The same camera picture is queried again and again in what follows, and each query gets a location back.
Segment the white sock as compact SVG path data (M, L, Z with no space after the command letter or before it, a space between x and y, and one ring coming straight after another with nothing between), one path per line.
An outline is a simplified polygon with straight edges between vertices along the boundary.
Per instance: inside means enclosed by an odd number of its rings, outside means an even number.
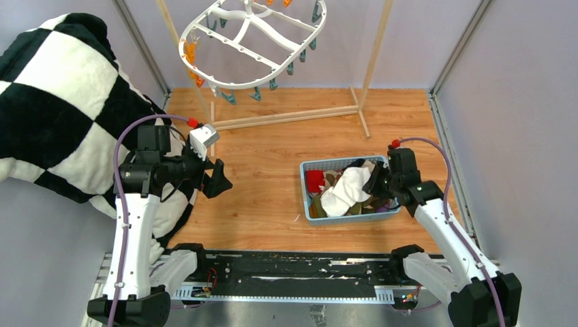
M363 190L370 178L371 170L367 166L346 168L335 184L333 194L349 206L364 202L371 197Z
M321 194L320 203L327 217L341 217L350 209L349 203L335 194L334 187L329 187Z

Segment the light blue plastic basket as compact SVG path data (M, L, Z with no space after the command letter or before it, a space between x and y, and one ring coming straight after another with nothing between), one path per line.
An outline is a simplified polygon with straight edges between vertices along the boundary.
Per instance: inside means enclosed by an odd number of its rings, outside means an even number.
M307 181L305 173L310 170L341 170L349 164L353 163L358 159L366 159L372 163L377 161L386 161L383 155L370 155L370 156L358 156L358 157L343 157L337 159L321 159L312 161L303 161L299 166L299 172L301 177L301 191L303 194L303 207L305 209L305 217L310 225L331 225L338 223L358 223L367 221L381 221L391 218L393 215L398 214L401 211L401 206L395 201L397 207L393 210L360 214L360 215L343 215L338 217L320 217L313 218L309 212L313 208L313 196L310 195L307 189Z

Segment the red sock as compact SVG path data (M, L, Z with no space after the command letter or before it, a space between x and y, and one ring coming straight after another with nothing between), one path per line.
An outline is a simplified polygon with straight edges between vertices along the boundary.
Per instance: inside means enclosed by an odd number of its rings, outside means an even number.
M325 188L324 170L306 170L305 184L308 193L320 193Z

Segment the green brown striped sock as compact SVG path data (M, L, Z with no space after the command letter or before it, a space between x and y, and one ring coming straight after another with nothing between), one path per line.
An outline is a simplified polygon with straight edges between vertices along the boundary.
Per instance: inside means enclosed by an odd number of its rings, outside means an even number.
M311 205L309 206L309 216L312 219L327 218L327 213L322 207L321 195L322 194L319 193L311 199Z

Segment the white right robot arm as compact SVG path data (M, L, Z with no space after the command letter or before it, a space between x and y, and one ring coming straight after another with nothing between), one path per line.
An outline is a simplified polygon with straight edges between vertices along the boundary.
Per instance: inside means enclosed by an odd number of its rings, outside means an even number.
M416 281L446 307L454 326L516 326L522 284L478 248L455 218L437 183L424 181L414 151L390 145L376 183L429 233L446 266L418 245L392 250L388 271L398 284Z

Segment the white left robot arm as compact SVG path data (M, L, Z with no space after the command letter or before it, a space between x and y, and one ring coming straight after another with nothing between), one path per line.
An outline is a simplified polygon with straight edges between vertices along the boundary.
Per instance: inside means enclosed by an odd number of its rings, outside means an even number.
M176 250L149 272L153 220L164 187L190 181L207 198L232 188L223 161L207 158L208 148L219 138L213 126L193 128L184 153L174 157L167 156L170 132L169 125L139 126L134 155L117 164L117 226L110 270L102 295L87 304L87 315L107 326L164 326L172 294L187 277L202 281L209 272L201 246Z

